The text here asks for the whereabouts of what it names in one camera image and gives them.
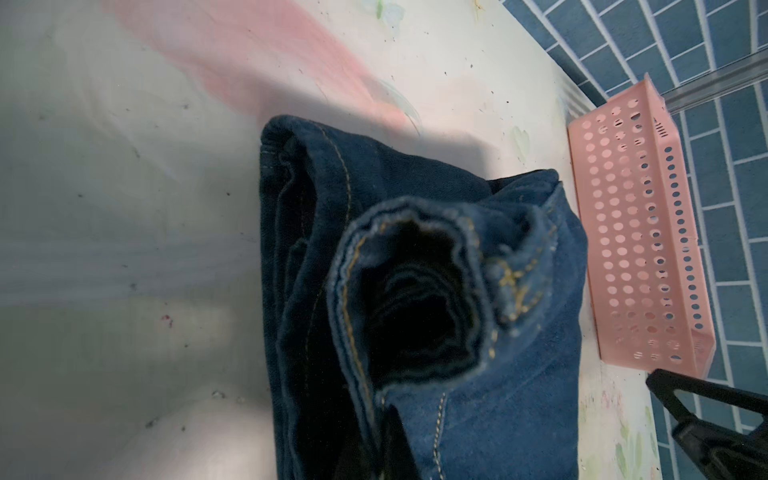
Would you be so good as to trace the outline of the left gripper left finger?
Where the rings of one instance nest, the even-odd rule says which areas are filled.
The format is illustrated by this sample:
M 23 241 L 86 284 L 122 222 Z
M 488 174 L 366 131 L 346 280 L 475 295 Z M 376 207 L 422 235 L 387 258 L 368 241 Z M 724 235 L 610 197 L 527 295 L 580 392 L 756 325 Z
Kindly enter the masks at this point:
M 383 440 L 384 423 L 376 421 L 365 437 L 356 422 L 353 422 L 347 435 L 347 478 L 348 479 L 383 479 Z

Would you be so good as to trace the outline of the pink plastic basket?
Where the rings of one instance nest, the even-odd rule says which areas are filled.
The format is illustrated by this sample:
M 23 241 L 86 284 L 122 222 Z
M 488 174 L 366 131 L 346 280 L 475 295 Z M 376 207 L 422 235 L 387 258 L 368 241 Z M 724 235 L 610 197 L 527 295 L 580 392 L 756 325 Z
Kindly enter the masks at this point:
M 679 131 L 650 79 L 568 127 L 601 359 L 705 378 L 716 351 Z

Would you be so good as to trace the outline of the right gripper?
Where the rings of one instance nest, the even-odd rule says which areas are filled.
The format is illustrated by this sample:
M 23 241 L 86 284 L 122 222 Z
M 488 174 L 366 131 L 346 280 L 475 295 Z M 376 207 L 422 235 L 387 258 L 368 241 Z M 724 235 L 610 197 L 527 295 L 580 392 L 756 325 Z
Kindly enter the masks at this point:
M 654 370 L 646 386 L 678 424 L 675 442 L 706 479 L 767 478 L 767 396 L 664 369 Z M 687 392 L 761 416 L 758 428 L 742 434 L 701 420 L 678 398 Z

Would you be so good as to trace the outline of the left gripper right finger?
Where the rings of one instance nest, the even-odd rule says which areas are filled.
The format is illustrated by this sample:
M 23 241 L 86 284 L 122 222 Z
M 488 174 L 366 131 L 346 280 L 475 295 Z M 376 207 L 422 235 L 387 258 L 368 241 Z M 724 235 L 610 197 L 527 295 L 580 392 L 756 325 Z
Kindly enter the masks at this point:
M 389 406 L 383 420 L 383 478 L 419 480 L 419 470 L 410 449 L 398 410 Z

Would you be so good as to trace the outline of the dark navy denim skirt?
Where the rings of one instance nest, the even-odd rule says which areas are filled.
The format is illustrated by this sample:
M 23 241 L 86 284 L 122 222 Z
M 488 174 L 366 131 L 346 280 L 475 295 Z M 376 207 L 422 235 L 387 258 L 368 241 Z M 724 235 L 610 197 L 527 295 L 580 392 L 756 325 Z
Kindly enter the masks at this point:
M 587 238 L 551 169 L 486 180 L 294 116 L 261 135 L 276 470 L 348 479 L 389 406 L 420 479 L 578 477 Z

